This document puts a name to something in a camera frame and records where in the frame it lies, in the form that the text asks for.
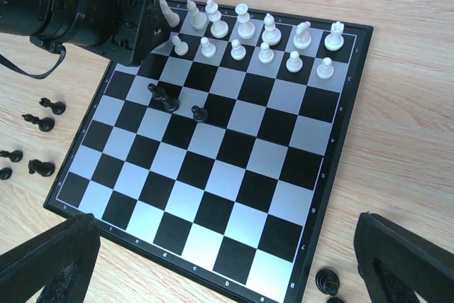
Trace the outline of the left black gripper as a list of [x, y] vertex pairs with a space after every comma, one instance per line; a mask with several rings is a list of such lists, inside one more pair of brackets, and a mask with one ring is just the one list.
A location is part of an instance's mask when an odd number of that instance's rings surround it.
[[169, 38], [160, 0], [77, 0], [74, 21], [63, 35], [65, 43], [131, 67]]

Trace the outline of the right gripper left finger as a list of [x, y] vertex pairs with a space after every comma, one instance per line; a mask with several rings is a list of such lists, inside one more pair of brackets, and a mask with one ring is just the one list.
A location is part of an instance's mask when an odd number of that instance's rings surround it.
[[83, 302], [100, 249], [92, 214], [78, 214], [1, 255], [1, 301]]

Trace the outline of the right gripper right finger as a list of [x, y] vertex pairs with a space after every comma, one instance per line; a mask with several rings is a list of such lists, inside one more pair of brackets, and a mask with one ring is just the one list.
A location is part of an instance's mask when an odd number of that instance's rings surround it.
[[453, 254], [380, 216], [360, 214], [358, 271], [372, 302], [453, 301]]

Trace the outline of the white pawn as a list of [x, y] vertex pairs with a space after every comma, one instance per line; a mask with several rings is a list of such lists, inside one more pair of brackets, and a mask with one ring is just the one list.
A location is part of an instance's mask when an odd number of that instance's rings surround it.
[[178, 35], [172, 36], [172, 44], [174, 45], [174, 51], [177, 55], [183, 56], [189, 52], [189, 46], [186, 42], [182, 41]]

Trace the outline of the black pawn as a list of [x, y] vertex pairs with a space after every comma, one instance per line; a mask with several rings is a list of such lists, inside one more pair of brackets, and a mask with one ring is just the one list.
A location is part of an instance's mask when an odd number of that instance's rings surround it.
[[170, 113], [175, 112], [179, 108], [179, 99], [164, 95], [161, 99], [164, 109]]

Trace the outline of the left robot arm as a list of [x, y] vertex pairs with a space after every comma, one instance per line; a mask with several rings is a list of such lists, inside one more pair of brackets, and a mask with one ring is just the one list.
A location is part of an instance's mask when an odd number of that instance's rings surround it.
[[60, 54], [66, 43], [139, 66], [171, 28], [160, 0], [1, 0], [1, 32]]

